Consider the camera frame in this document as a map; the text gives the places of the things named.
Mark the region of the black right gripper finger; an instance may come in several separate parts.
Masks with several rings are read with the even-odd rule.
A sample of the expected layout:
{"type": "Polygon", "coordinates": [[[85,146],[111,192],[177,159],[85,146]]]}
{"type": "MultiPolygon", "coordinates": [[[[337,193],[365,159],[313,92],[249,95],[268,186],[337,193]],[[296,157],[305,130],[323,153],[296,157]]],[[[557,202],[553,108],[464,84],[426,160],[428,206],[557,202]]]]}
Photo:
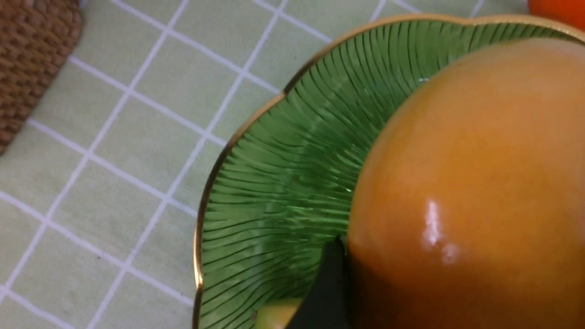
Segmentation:
{"type": "Polygon", "coordinates": [[[287,329],[350,329],[350,271],[341,237],[326,242],[313,285],[287,329]]]}

